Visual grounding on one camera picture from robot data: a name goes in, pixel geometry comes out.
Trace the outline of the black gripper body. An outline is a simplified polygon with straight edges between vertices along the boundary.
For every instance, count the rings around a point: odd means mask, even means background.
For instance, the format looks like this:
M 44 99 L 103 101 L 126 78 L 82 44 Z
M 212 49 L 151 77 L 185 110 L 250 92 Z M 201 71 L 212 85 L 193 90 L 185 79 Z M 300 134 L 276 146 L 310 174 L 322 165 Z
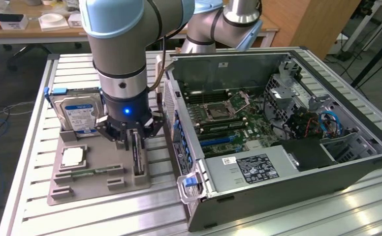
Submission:
M 149 100 L 149 90 L 143 90 L 135 97 L 117 98 L 103 93 L 109 110 L 109 132 L 111 136 L 122 141 L 126 139 L 126 131 L 137 129 L 142 139 L 150 137 L 151 128 L 145 128 L 153 118 Z

